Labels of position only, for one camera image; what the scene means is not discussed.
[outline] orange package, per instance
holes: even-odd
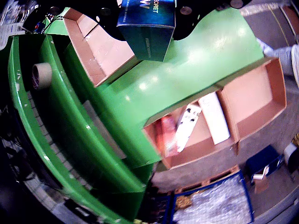
[[[176,123],[171,115],[161,118],[165,157],[178,154]]]

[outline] cardboard box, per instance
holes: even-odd
[[[180,117],[178,114],[182,114],[185,111],[185,109],[186,106],[183,106],[176,109],[174,112],[171,112],[170,114],[177,122]],[[232,133],[227,140],[215,145],[209,127],[206,123],[204,114],[200,113],[198,120],[195,124],[195,127],[192,131],[192,134],[190,135],[190,138],[187,141],[184,150],[175,156],[164,157],[163,150],[159,145],[157,145],[155,141],[155,136],[157,134],[156,131],[159,132],[159,130],[155,129],[155,124],[157,122],[159,122],[159,120],[146,126],[144,128],[144,131],[148,136],[149,140],[152,142],[154,148],[162,156],[162,161],[167,169],[179,167],[187,163],[193,162],[204,156],[213,154],[219,150],[230,147],[237,142],[237,138],[235,137],[234,133]],[[230,126],[232,124],[233,123],[228,123],[229,130],[232,128]]]
[[[220,92],[239,140],[269,124],[286,108],[285,80],[279,59],[259,60],[248,68],[239,71],[244,75]]]
[[[239,141],[266,126],[286,108],[285,82],[278,58],[263,58],[215,83],[214,87],[218,88],[217,97],[230,133],[227,140],[214,145],[205,117],[200,113],[184,150],[178,155],[164,158],[155,142],[153,124],[156,121],[144,127],[146,136],[161,154],[166,168],[183,166],[228,147],[237,148]],[[180,107],[170,114],[178,119],[178,114],[184,110]]]
[[[163,61],[175,28],[174,0],[124,0],[117,27],[140,60]]]
[[[134,67],[138,60],[126,42],[112,38],[100,25],[74,9],[64,24],[78,58],[94,86],[113,81]]]

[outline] tape roll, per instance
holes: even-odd
[[[49,63],[34,64],[32,67],[32,84],[36,90],[48,88],[52,81],[52,68]]]

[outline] wooden pallet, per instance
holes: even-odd
[[[187,192],[187,191],[191,191],[191,190],[195,190],[197,188],[202,188],[202,187],[206,187],[210,184],[213,184],[217,181],[220,181],[220,180],[223,180],[224,178],[227,178],[237,172],[240,171],[240,168],[238,165],[235,165],[233,166],[232,168],[226,170],[226,171],[223,171],[222,173],[219,173],[217,175],[214,175],[204,181],[200,181],[200,182],[197,182],[195,184],[191,184],[191,185],[188,185],[188,186],[185,186],[185,187],[181,187],[179,189],[176,189],[174,191],[175,194],[180,194],[180,193],[184,193],[184,192]]]

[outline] small item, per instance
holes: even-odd
[[[32,67],[32,84],[36,90],[48,88],[52,81],[52,68],[49,63],[34,64]]]
[[[42,22],[38,22],[36,24],[36,26],[34,27],[34,32],[38,33],[38,34],[41,34],[43,29],[46,27],[46,25]]]
[[[265,168],[263,169],[263,172],[261,174],[257,173],[257,174],[253,174],[253,179],[254,180],[262,180],[269,172],[269,166],[265,166]]]
[[[165,156],[174,156],[178,154],[177,151],[177,138],[176,138],[176,125],[171,115],[166,115],[161,118],[164,151]]]
[[[185,148],[196,125],[200,112],[201,108],[199,106],[188,104],[181,120],[178,122],[176,138],[179,153]]]
[[[205,95],[198,102],[205,116],[214,144],[216,145],[228,139],[230,137],[228,125],[226,124],[216,92]]]
[[[163,131],[162,131],[162,123],[161,119],[155,122],[155,130],[156,130],[156,144],[157,148],[160,150],[162,156],[165,156],[165,144],[163,139]]]
[[[179,196],[176,200],[176,209],[186,209],[192,205],[190,196]]]

